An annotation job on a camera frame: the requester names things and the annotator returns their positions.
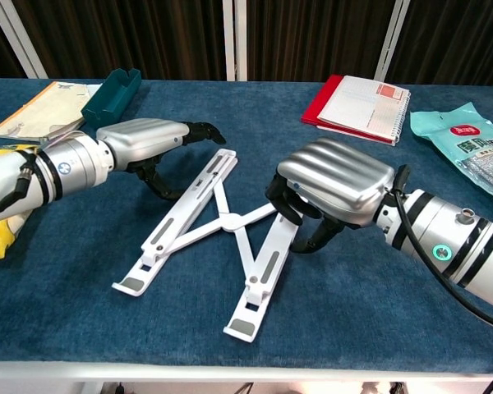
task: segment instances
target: robotic arm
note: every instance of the robotic arm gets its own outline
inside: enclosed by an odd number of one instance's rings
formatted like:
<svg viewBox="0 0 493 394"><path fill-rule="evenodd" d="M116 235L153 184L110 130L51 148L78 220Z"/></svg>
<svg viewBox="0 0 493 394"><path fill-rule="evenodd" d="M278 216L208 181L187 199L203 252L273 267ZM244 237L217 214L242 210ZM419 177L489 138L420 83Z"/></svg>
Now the robotic arm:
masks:
<svg viewBox="0 0 493 394"><path fill-rule="evenodd" d="M178 199L155 171L163 155L202 140L225 144L209 123L135 119L49 140L37 149L0 156L0 220L104 183L111 171L134 172L159 197Z"/></svg>
<svg viewBox="0 0 493 394"><path fill-rule="evenodd" d="M423 190L404 193L407 177L406 166L395 173L345 144L319 138L278 165L265 194L298 226L296 210L322 218L316 232L295 241L291 251L312 253L345 227L376 224L386 243L422 260L463 306L493 324L447 280L493 304L493 223Z"/></svg>

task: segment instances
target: spiral binding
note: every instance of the spiral binding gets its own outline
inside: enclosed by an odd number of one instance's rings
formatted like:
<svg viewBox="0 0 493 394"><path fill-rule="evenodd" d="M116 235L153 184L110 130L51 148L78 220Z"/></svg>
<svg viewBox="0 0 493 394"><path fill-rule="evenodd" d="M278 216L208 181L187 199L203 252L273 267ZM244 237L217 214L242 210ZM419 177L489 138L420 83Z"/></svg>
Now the spiral binding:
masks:
<svg viewBox="0 0 493 394"><path fill-rule="evenodd" d="M402 133L403 121L405 121L405 115L408 110L409 100L411 99L411 92L407 90L407 94L402 98L400 105L400 111L396 120L393 124L393 138L394 142L397 143L400 139L400 134Z"/></svg>

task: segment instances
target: blue fabric surface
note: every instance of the blue fabric surface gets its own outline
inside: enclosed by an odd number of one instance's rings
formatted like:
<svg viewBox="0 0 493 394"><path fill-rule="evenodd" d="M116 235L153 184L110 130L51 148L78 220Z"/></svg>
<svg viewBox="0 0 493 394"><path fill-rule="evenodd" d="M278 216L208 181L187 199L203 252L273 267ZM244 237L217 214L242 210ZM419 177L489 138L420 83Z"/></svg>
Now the blue fabric surface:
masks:
<svg viewBox="0 0 493 394"><path fill-rule="evenodd" d="M0 121L48 83L0 80ZM449 111L472 101L493 121L493 87L408 88L409 111ZM493 198L415 138L408 119L396 147L302 124L319 89L317 83L145 80L123 120L214 123L239 157L225 182L233 212L265 204L277 163L331 135L392 166L409 163L408 187L493 220ZM208 141L181 147L159 170L172 186L187 186L217 148ZM421 263L387 246L376 227L345 230L313 255L291 254L252 344L222 333L244 283L231 234L216 233L176 253L140 298L113 290L170 207L135 175L114 173L101 186L38 209L0 261L0 360L493 373L493 328L452 300ZM196 224L215 215L209 204ZM271 222L248 228L255 253ZM308 221L300 234L316 224Z"/></svg>

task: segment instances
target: yellow bag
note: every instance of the yellow bag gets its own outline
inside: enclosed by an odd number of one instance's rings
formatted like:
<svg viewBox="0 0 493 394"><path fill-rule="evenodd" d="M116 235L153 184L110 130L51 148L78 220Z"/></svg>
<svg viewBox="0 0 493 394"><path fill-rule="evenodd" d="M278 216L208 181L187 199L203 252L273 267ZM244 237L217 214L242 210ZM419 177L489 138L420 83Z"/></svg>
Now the yellow bag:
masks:
<svg viewBox="0 0 493 394"><path fill-rule="evenodd" d="M15 150L32 148L34 145L6 145L0 147L0 154L10 153ZM15 242L16 236L30 216L31 211L15 215L0 221L0 259L6 255L6 250Z"/></svg>

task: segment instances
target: plastic bag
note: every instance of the plastic bag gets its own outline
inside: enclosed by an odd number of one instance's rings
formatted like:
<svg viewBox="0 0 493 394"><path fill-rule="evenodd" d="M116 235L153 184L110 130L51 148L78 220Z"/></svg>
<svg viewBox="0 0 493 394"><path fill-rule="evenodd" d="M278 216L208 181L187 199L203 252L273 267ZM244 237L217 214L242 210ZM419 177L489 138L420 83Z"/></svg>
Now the plastic bag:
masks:
<svg viewBox="0 0 493 394"><path fill-rule="evenodd" d="M451 112L413 112L411 129L430 140L465 176L493 195L493 123L472 103Z"/></svg>
<svg viewBox="0 0 493 394"><path fill-rule="evenodd" d="M10 153L13 150L30 148L33 145L7 145L0 147L0 154ZM0 221L0 259L6 255L6 250L9 248L24 226L25 220L30 216L31 211L15 215L8 219Z"/></svg>

